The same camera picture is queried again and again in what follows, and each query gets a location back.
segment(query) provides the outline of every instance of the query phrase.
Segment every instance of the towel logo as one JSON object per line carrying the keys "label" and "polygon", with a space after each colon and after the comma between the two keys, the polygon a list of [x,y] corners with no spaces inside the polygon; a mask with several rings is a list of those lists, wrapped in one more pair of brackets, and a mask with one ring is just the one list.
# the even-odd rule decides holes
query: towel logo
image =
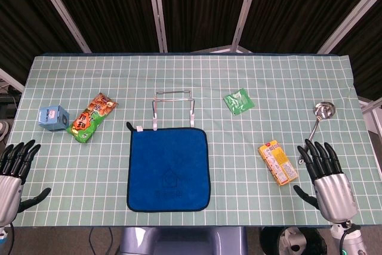
{"label": "towel logo", "polygon": [[181,190],[170,190],[170,191],[161,191],[161,190],[156,190],[155,191],[155,197],[157,199],[176,199],[176,198],[181,198],[183,196],[183,193]]}
{"label": "towel logo", "polygon": [[162,176],[162,185],[164,188],[176,188],[178,177],[171,169],[168,169]]}

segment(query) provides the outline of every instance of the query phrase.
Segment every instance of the packet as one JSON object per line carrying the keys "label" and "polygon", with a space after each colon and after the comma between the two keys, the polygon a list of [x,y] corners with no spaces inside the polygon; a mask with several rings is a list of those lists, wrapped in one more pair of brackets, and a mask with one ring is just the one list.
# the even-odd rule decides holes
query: packet
{"label": "packet", "polygon": [[225,96],[224,101],[234,116],[255,106],[244,89],[240,89],[231,95]]}
{"label": "packet", "polygon": [[104,94],[99,93],[78,118],[66,129],[80,143],[86,143],[103,119],[116,107]]}

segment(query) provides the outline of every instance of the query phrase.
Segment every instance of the product label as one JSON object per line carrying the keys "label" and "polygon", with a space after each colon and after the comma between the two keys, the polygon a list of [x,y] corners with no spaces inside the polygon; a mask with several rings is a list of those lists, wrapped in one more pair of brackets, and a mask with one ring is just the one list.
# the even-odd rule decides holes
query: product label
{"label": "product label", "polygon": [[282,168],[285,170],[286,174],[290,179],[294,179],[295,177],[297,177],[297,173],[289,161],[284,163],[282,165]]}
{"label": "product label", "polygon": [[55,115],[56,115],[56,111],[55,110],[50,110],[49,111],[49,119],[53,119]]}
{"label": "product label", "polygon": [[86,130],[90,127],[89,113],[82,113],[74,122],[76,130]]}
{"label": "product label", "polygon": [[287,181],[287,177],[281,169],[281,166],[277,162],[276,158],[272,155],[270,148],[265,149],[264,151],[266,161],[269,164],[270,169],[275,173],[276,178],[281,182]]}

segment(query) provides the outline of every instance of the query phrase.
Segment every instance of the robotic finger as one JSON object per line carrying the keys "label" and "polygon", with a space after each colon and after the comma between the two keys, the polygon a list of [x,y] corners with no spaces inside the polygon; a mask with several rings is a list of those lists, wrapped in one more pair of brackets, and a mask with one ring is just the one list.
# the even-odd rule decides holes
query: robotic finger
{"label": "robotic finger", "polygon": [[299,187],[298,185],[294,185],[293,186],[293,189],[294,191],[297,193],[297,195],[305,202],[309,203],[310,205],[316,207],[316,209],[320,209],[318,207],[318,202],[317,202],[317,198],[315,198],[314,196],[310,196],[308,193],[306,193],[305,191],[303,191],[301,189],[301,187]]}
{"label": "robotic finger", "polygon": [[333,165],[329,159],[328,153],[319,142],[315,142],[315,146],[318,152],[320,153],[320,157],[322,158],[322,161],[324,162],[325,173],[328,176],[330,176],[331,174],[333,174]]}
{"label": "robotic finger", "polygon": [[305,140],[305,144],[308,147],[308,149],[310,151],[310,154],[312,155],[312,160],[313,160],[313,162],[316,165],[316,168],[317,168],[317,171],[318,171],[318,177],[321,178],[323,176],[326,176],[324,168],[322,166],[321,158],[318,155],[318,151],[316,150],[315,146],[308,139]]}
{"label": "robotic finger", "polygon": [[343,173],[340,161],[338,160],[337,154],[335,153],[334,149],[328,143],[324,143],[324,146],[325,146],[325,149],[328,151],[330,160],[333,164],[333,173],[334,174]]}
{"label": "robotic finger", "polygon": [[35,140],[30,140],[29,142],[27,142],[23,148],[21,149],[21,151],[19,152],[19,154],[17,155],[17,158],[16,158],[16,161],[12,167],[12,170],[11,170],[11,176],[15,176],[17,174],[17,172],[19,171],[20,167],[23,165],[23,162],[24,162],[24,159],[29,151],[29,149],[35,144]]}
{"label": "robotic finger", "polygon": [[306,169],[308,170],[310,179],[311,179],[312,183],[314,183],[315,180],[318,179],[317,167],[316,167],[315,163],[312,161],[312,159],[310,158],[310,156],[308,155],[308,153],[303,149],[302,146],[297,146],[297,149],[300,152],[300,154],[301,154],[301,156],[305,162]]}
{"label": "robotic finger", "polygon": [[36,145],[33,149],[31,149],[30,152],[25,157],[25,160],[23,161],[23,166],[20,168],[20,171],[17,175],[17,177],[21,178],[22,185],[26,181],[33,158],[35,157],[36,153],[40,150],[40,147],[41,145]]}
{"label": "robotic finger", "polygon": [[0,174],[2,174],[2,169],[3,169],[6,161],[8,160],[8,155],[11,153],[12,150],[13,150],[13,145],[9,145],[1,153],[1,156],[0,156]]}
{"label": "robotic finger", "polygon": [[17,146],[13,148],[13,150],[7,155],[7,158],[5,160],[5,164],[2,168],[1,174],[3,176],[10,175],[11,169],[14,165],[14,162],[17,158],[17,155],[19,154],[20,150],[23,148],[24,143],[19,143]]}
{"label": "robotic finger", "polygon": [[17,213],[21,213],[24,210],[27,210],[28,208],[35,206],[36,204],[39,204],[49,195],[50,192],[51,192],[51,188],[45,188],[38,196],[20,202]]}

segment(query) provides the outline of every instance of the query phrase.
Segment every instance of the metal ladle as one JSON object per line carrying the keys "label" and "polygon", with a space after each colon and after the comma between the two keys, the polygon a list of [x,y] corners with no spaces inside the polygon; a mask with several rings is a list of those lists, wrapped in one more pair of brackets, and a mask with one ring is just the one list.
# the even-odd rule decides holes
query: metal ladle
{"label": "metal ladle", "polygon": [[[330,119],[335,114],[335,106],[330,102],[320,102],[315,106],[315,109],[313,110],[316,116],[316,123],[315,126],[312,129],[312,132],[310,133],[309,140],[311,141],[312,138],[315,135],[315,132],[318,128],[318,124],[323,119]],[[305,145],[304,150],[307,152],[308,147]],[[298,160],[298,164],[302,164],[304,162],[302,156],[300,156]]]}

